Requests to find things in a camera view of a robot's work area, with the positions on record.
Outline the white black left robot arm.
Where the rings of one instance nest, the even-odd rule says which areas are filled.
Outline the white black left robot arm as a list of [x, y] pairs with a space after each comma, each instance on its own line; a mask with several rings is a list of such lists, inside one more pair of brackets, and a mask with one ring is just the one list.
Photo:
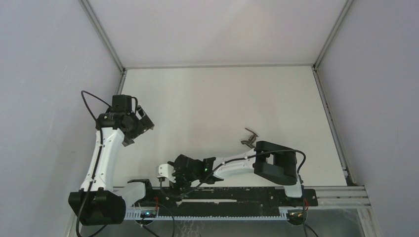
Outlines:
[[94, 118], [96, 140], [86, 177], [68, 203], [84, 226], [113, 225], [123, 222], [126, 209], [139, 202], [148, 206], [154, 192], [140, 180], [129, 181], [114, 190], [114, 171], [120, 148], [134, 143], [135, 138], [153, 129], [154, 124], [136, 97], [113, 95], [106, 112]]

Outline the metal water faucet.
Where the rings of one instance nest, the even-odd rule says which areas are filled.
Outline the metal water faucet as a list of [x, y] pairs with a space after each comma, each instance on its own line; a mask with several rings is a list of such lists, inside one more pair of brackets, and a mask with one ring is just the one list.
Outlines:
[[250, 132], [251, 135], [249, 136], [249, 138], [247, 140], [242, 140], [241, 141], [241, 144], [242, 145], [245, 145], [245, 146], [247, 146], [247, 147], [249, 147], [251, 149], [254, 149], [255, 148], [254, 143], [256, 142], [256, 140], [258, 138], [258, 135], [254, 131], [252, 131], [252, 130], [250, 130], [248, 128], [245, 128], [245, 130], [248, 131], [248, 132]]

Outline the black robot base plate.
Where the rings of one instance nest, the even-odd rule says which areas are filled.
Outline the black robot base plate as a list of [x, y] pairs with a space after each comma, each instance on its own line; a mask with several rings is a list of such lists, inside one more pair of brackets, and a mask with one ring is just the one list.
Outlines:
[[303, 197], [289, 198], [282, 187], [215, 187], [199, 188], [183, 199], [174, 200], [163, 195], [159, 189], [135, 206], [127, 209], [166, 210], [170, 214], [273, 214], [278, 209], [298, 210], [302, 205], [318, 206], [314, 189], [306, 189]]

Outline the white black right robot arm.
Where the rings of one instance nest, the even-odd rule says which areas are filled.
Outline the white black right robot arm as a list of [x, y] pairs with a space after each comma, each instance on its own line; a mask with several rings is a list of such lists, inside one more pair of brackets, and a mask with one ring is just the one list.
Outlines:
[[299, 174], [306, 161], [304, 152], [267, 141], [258, 141], [249, 151], [231, 157], [193, 159], [179, 155], [158, 167], [158, 179], [168, 179], [174, 190], [212, 185], [230, 177], [252, 173], [285, 189], [286, 201], [299, 205], [305, 199]]

